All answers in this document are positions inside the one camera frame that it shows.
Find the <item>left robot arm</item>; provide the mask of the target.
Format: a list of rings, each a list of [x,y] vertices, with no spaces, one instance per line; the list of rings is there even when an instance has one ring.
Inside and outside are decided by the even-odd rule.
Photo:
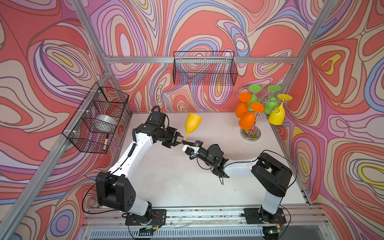
[[[175,147],[182,135],[173,127],[148,121],[132,131],[133,140],[123,156],[107,171],[96,177],[98,204],[138,216],[148,214],[151,203],[137,197],[131,178],[146,152],[156,142],[166,148]]]

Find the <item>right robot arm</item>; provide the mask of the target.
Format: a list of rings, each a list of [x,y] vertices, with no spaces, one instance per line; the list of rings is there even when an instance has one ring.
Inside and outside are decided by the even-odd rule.
[[[264,201],[259,209],[261,221],[272,221],[290,187],[293,172],[289,167],[265,151],[255,159],[233,161],[224,158],[224,152],[217,144],[209,146],[208,149],[203,148],[202,141],[192,143],[183,140],[182,144],[183,152],[191,160],[203,161],[221,183],[224,182],[223,178],[255,177],[266,189]]]

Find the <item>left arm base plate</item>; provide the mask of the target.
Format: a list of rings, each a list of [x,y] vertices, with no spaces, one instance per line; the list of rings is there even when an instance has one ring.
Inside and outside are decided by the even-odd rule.
[[[122,217],[126,219],[126,226],[161,227],[166,223],[166,209],[148,210],[144,216],[126,213]]]

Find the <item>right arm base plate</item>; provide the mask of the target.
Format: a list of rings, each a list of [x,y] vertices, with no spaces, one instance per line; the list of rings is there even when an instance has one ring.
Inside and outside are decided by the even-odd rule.
[[[246,219],[247,224],[284,225],[287,223],[282,208],[278,208],[274,215],[263,210],[262,208],[245,208],[244,212],[241,213],[241,216]]]

